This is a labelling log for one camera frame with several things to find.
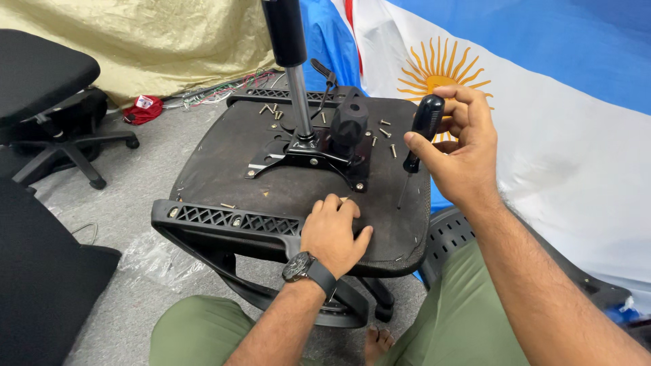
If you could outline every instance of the screwdriver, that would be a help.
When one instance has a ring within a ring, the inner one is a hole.
[[[416,114],[413,116],[411,131],[417,132],[425,137],[427,141],[431,141],[436,136],[436,131],[439,129],[439,126],[441,126],[444,108],[445,99],[434,94],[425,96],[418,105]],[[420,163],[421,160],[412,151],[409,151],[405,162],[402,163],[402,168],[407,172],[407,180],[405,181],[405,186],[402,188],[400,200],[398,201],[399,210],[402,205],[402,199],[405,196],[405,191],[407,190],[407,185],[409,184],[409,178],[414,173],[418,173]]]

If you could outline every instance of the forearm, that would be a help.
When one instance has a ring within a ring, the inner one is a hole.
[[[648,365],[651,356],[570,281],[501,201],[463,210],[532,365]]]
[[[325,299],[314,281],[285,284],[225,365],[296,365]]]

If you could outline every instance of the gray carpet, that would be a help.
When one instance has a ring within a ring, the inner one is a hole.
[[[192,108],[164,111],[156,120],[142,126],[130,126],[119,115],[108,115],[103,130],[133,130],[141,143],[130,150],[123,143],[106,145],[93,166],[108,185],[96,191],[77,169],[48,176],[33,186],[43,202],[69,230],[86,223],[98,224],[95,245],[120,251],[150,232],[150,209],[155,199],[167,198],[171,186],[206,130],[224,112],[225,102]],[[76,234],[81,243],[92,236],[92,229]],[[278,289],[281,264],[238,257],[238,275]],[[413,276],[385,280],[396,298],[392,321],[384,325],[371,316],[369,324],[402,334],[413,322],[425,290]],[[369,298],[371,309],[375,302]],[[100,296],[81,330],[66,365],[146,365],[149,336],[158,318],[174,302],[190,295],[222,296],[237,301],[254,319],[261,312],[240,299],[213,272],[196,281],[185,281],[180,293],[168,286],[144,279],[134,281],[133,274],[119,270]],[[362,365],[362,330],[315,327],[305,349],[305,356],[322,360],[325,365]]]

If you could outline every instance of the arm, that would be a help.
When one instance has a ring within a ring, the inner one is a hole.
[[[602,314],[570,281],[497,191],[497,132],[483,92],[435,89],[446,101],[439,132],[459,142],[405,142],[432,173],[441,193],[477,235],[499,299],[531,365],[651,365],[651,355]]]
[[[353,218],[359,215],[351,200],[343,203],[331,194],[317,201],[303,226],[301,251],[309,251],[339,279],[364,255],[373,233],[365,227],[353,240]],[[325,300],[325,292],[310,279],[285,284],[225,366],[296,365]]]

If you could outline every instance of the screw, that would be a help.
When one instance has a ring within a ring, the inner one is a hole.
[[[389,132],[386,132],[385,130],[382,130],[381,128],[380,128],[380,132],[383,133],[384,136],[386,136],[387,138],[391,137],[391,134]]]

